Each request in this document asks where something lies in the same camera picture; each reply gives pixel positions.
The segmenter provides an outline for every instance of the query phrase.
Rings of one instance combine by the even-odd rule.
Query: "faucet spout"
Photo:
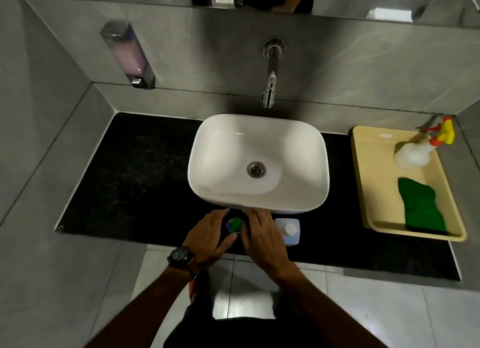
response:
[[[287,44],[279,38],[271,38],[264,43],[261,52],[264,57],[268,58],[267,85],[261,101],[264,107],[272,108],[277,100],[278,64],[287,53]]]

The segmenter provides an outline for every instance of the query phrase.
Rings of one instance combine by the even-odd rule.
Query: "bottle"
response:
[[[298,219],[277,218],[275,224],[282,232],[283,240],[287,247],[300,242],[300,221]]]
[[[455,131],[453,129],[452,117],[445,116],[443,123],[437,127],[428,128],[424,131],[439,131],[437,137],[432,137],[427,142],[421,144],[408,143],[395,154],[394,159],[397,165],[402,169],[413,169],[428,165],[430,162],[430,152],[443,143],[453,144]]]

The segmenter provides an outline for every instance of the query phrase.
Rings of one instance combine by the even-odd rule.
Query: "metal drain strainer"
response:
[[[253,161],[247,166],[247,173],[254,179],[259,179],[265,175],[265,165],[258,161]]]

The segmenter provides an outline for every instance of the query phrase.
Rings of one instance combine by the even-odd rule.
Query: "sink basin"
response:
[[[325,141],[304,122],[218,114],[197,131],[188,181],[199,197],[221,206],[308,212],[328,195]]]

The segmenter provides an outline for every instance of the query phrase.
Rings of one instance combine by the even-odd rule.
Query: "granite countertop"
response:
[[[201,122],[118,113],[60,220],[63,233],[180,246],[207,212],[219,208],[194,194],[187,180]],[[350,136],[323,137],[330,192],[319,208],[290,216],[301,230],[299,245],[288,248],[290,259],[459,281],[448,242],[363,227]],[[245,254],[240,240],[228,252]]]

